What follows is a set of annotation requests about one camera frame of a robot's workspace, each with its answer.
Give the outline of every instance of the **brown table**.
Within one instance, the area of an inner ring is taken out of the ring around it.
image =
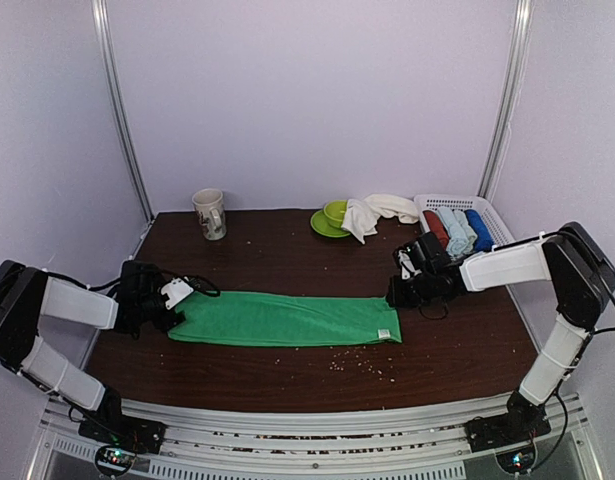
[[[383,296],[391,253],[418,227],[381,220],[378,235],[328,239],[305,210],[228,212],[228,234],[202,238],[193,213],[160,214],[138,258],[200,274],[223,290],[307,296]],[[454,300],[444,320],[399,311],[402,344],[247,348],[140,340],[103,332],[88,372],[125,398],[245,412],[335,412],[436,404],[515,388],[536,357],[507,291]],[[428,315],[440,311],[430,311]]]

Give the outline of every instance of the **vertical metal pole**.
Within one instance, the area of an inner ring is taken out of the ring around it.
[[[120,93],[120,83],[118,82],[116,62],[114,60],[114,50],[111,41],[111,32],[109,30],[109,20],[107,17],[107,1],[92,0],[92,7],[94,11],[96,34],[98,35],[103,62],[105,64],[107,85],[111,96],[114,120],[118,130],[120,145],[123,151],[123,156],[125,157],[125,162],[127,163],[127,167],[129,169],[132,185],[138,195],[138,200],[140,202],[143,215],[145,216],[145,220],[150,222],[154,219],[154,212],[149,203],[147,189],[145,188],[145,183],[140,173],[138,161],[136,160],[136,152],[131,140],[127,115],[125,113],[125,107],[123,105],[123,99]]]
[[[518,0],[516,23],[509,50],[509,62],[507,64],[503,96],[498,111],[494,136],[489,148],[487,163],[485,164],[485,170],[478,189],[478,195],[488,200],[491,200],[494,195],[498,173],[505,156],[509,136],[509,122],[518,96],[519,84],[527,55],[531,14],[532,0]]]

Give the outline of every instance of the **towel label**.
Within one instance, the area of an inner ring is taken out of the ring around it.
[[[387,328],[381,328],[378,330],[378,340],[389,340],[391,338],[391,332]]]

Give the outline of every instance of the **blue towel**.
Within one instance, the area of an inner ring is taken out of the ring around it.
[[[494,240],[491,238],[485,222],[483,222],[483,219],[480,218],[476,210],[465,210],[465,216],[471,228],[473,228],[476,235],[478,235],[476,243],[474,244],[474,250],[477,252],[489,252],[494,246]]]
[[[453,258],[460,257],[469,250],[469,240],[463,227],[460,226],[454,212],[449,207],[439,207],[438,216],[447,230],[449,235],[449,243],[447,244],[447,253]]]
[[[460,226],[463,227],[463,230],[465,230],[465,233],[467,234],[467,240],[469,241],[469,249],[465,251],[465,253],[470,253],[474,249],[474,243],[476,243],[478,235],[476,235],[474,229],[469,226],[469,222],[467,221],[465,212],[463,212],[462,210],[454,210],[454,215],[456,216],[456,220],[458,220],[458,223],[460,223]]]

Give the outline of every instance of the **red towel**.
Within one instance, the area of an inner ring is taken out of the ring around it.
[[[443,227],[443,222],[440,221],[438,215],[436,215],[431,210],[425,210],[423,212],[425,215],[425,220],[427,220],[427,225],[429,225],[429,230],[436,234],[438,237],[438,241],[442,245],[443,248],[447,248],[447,244],[449,243],[449,235],[445,231],[445,227]]]

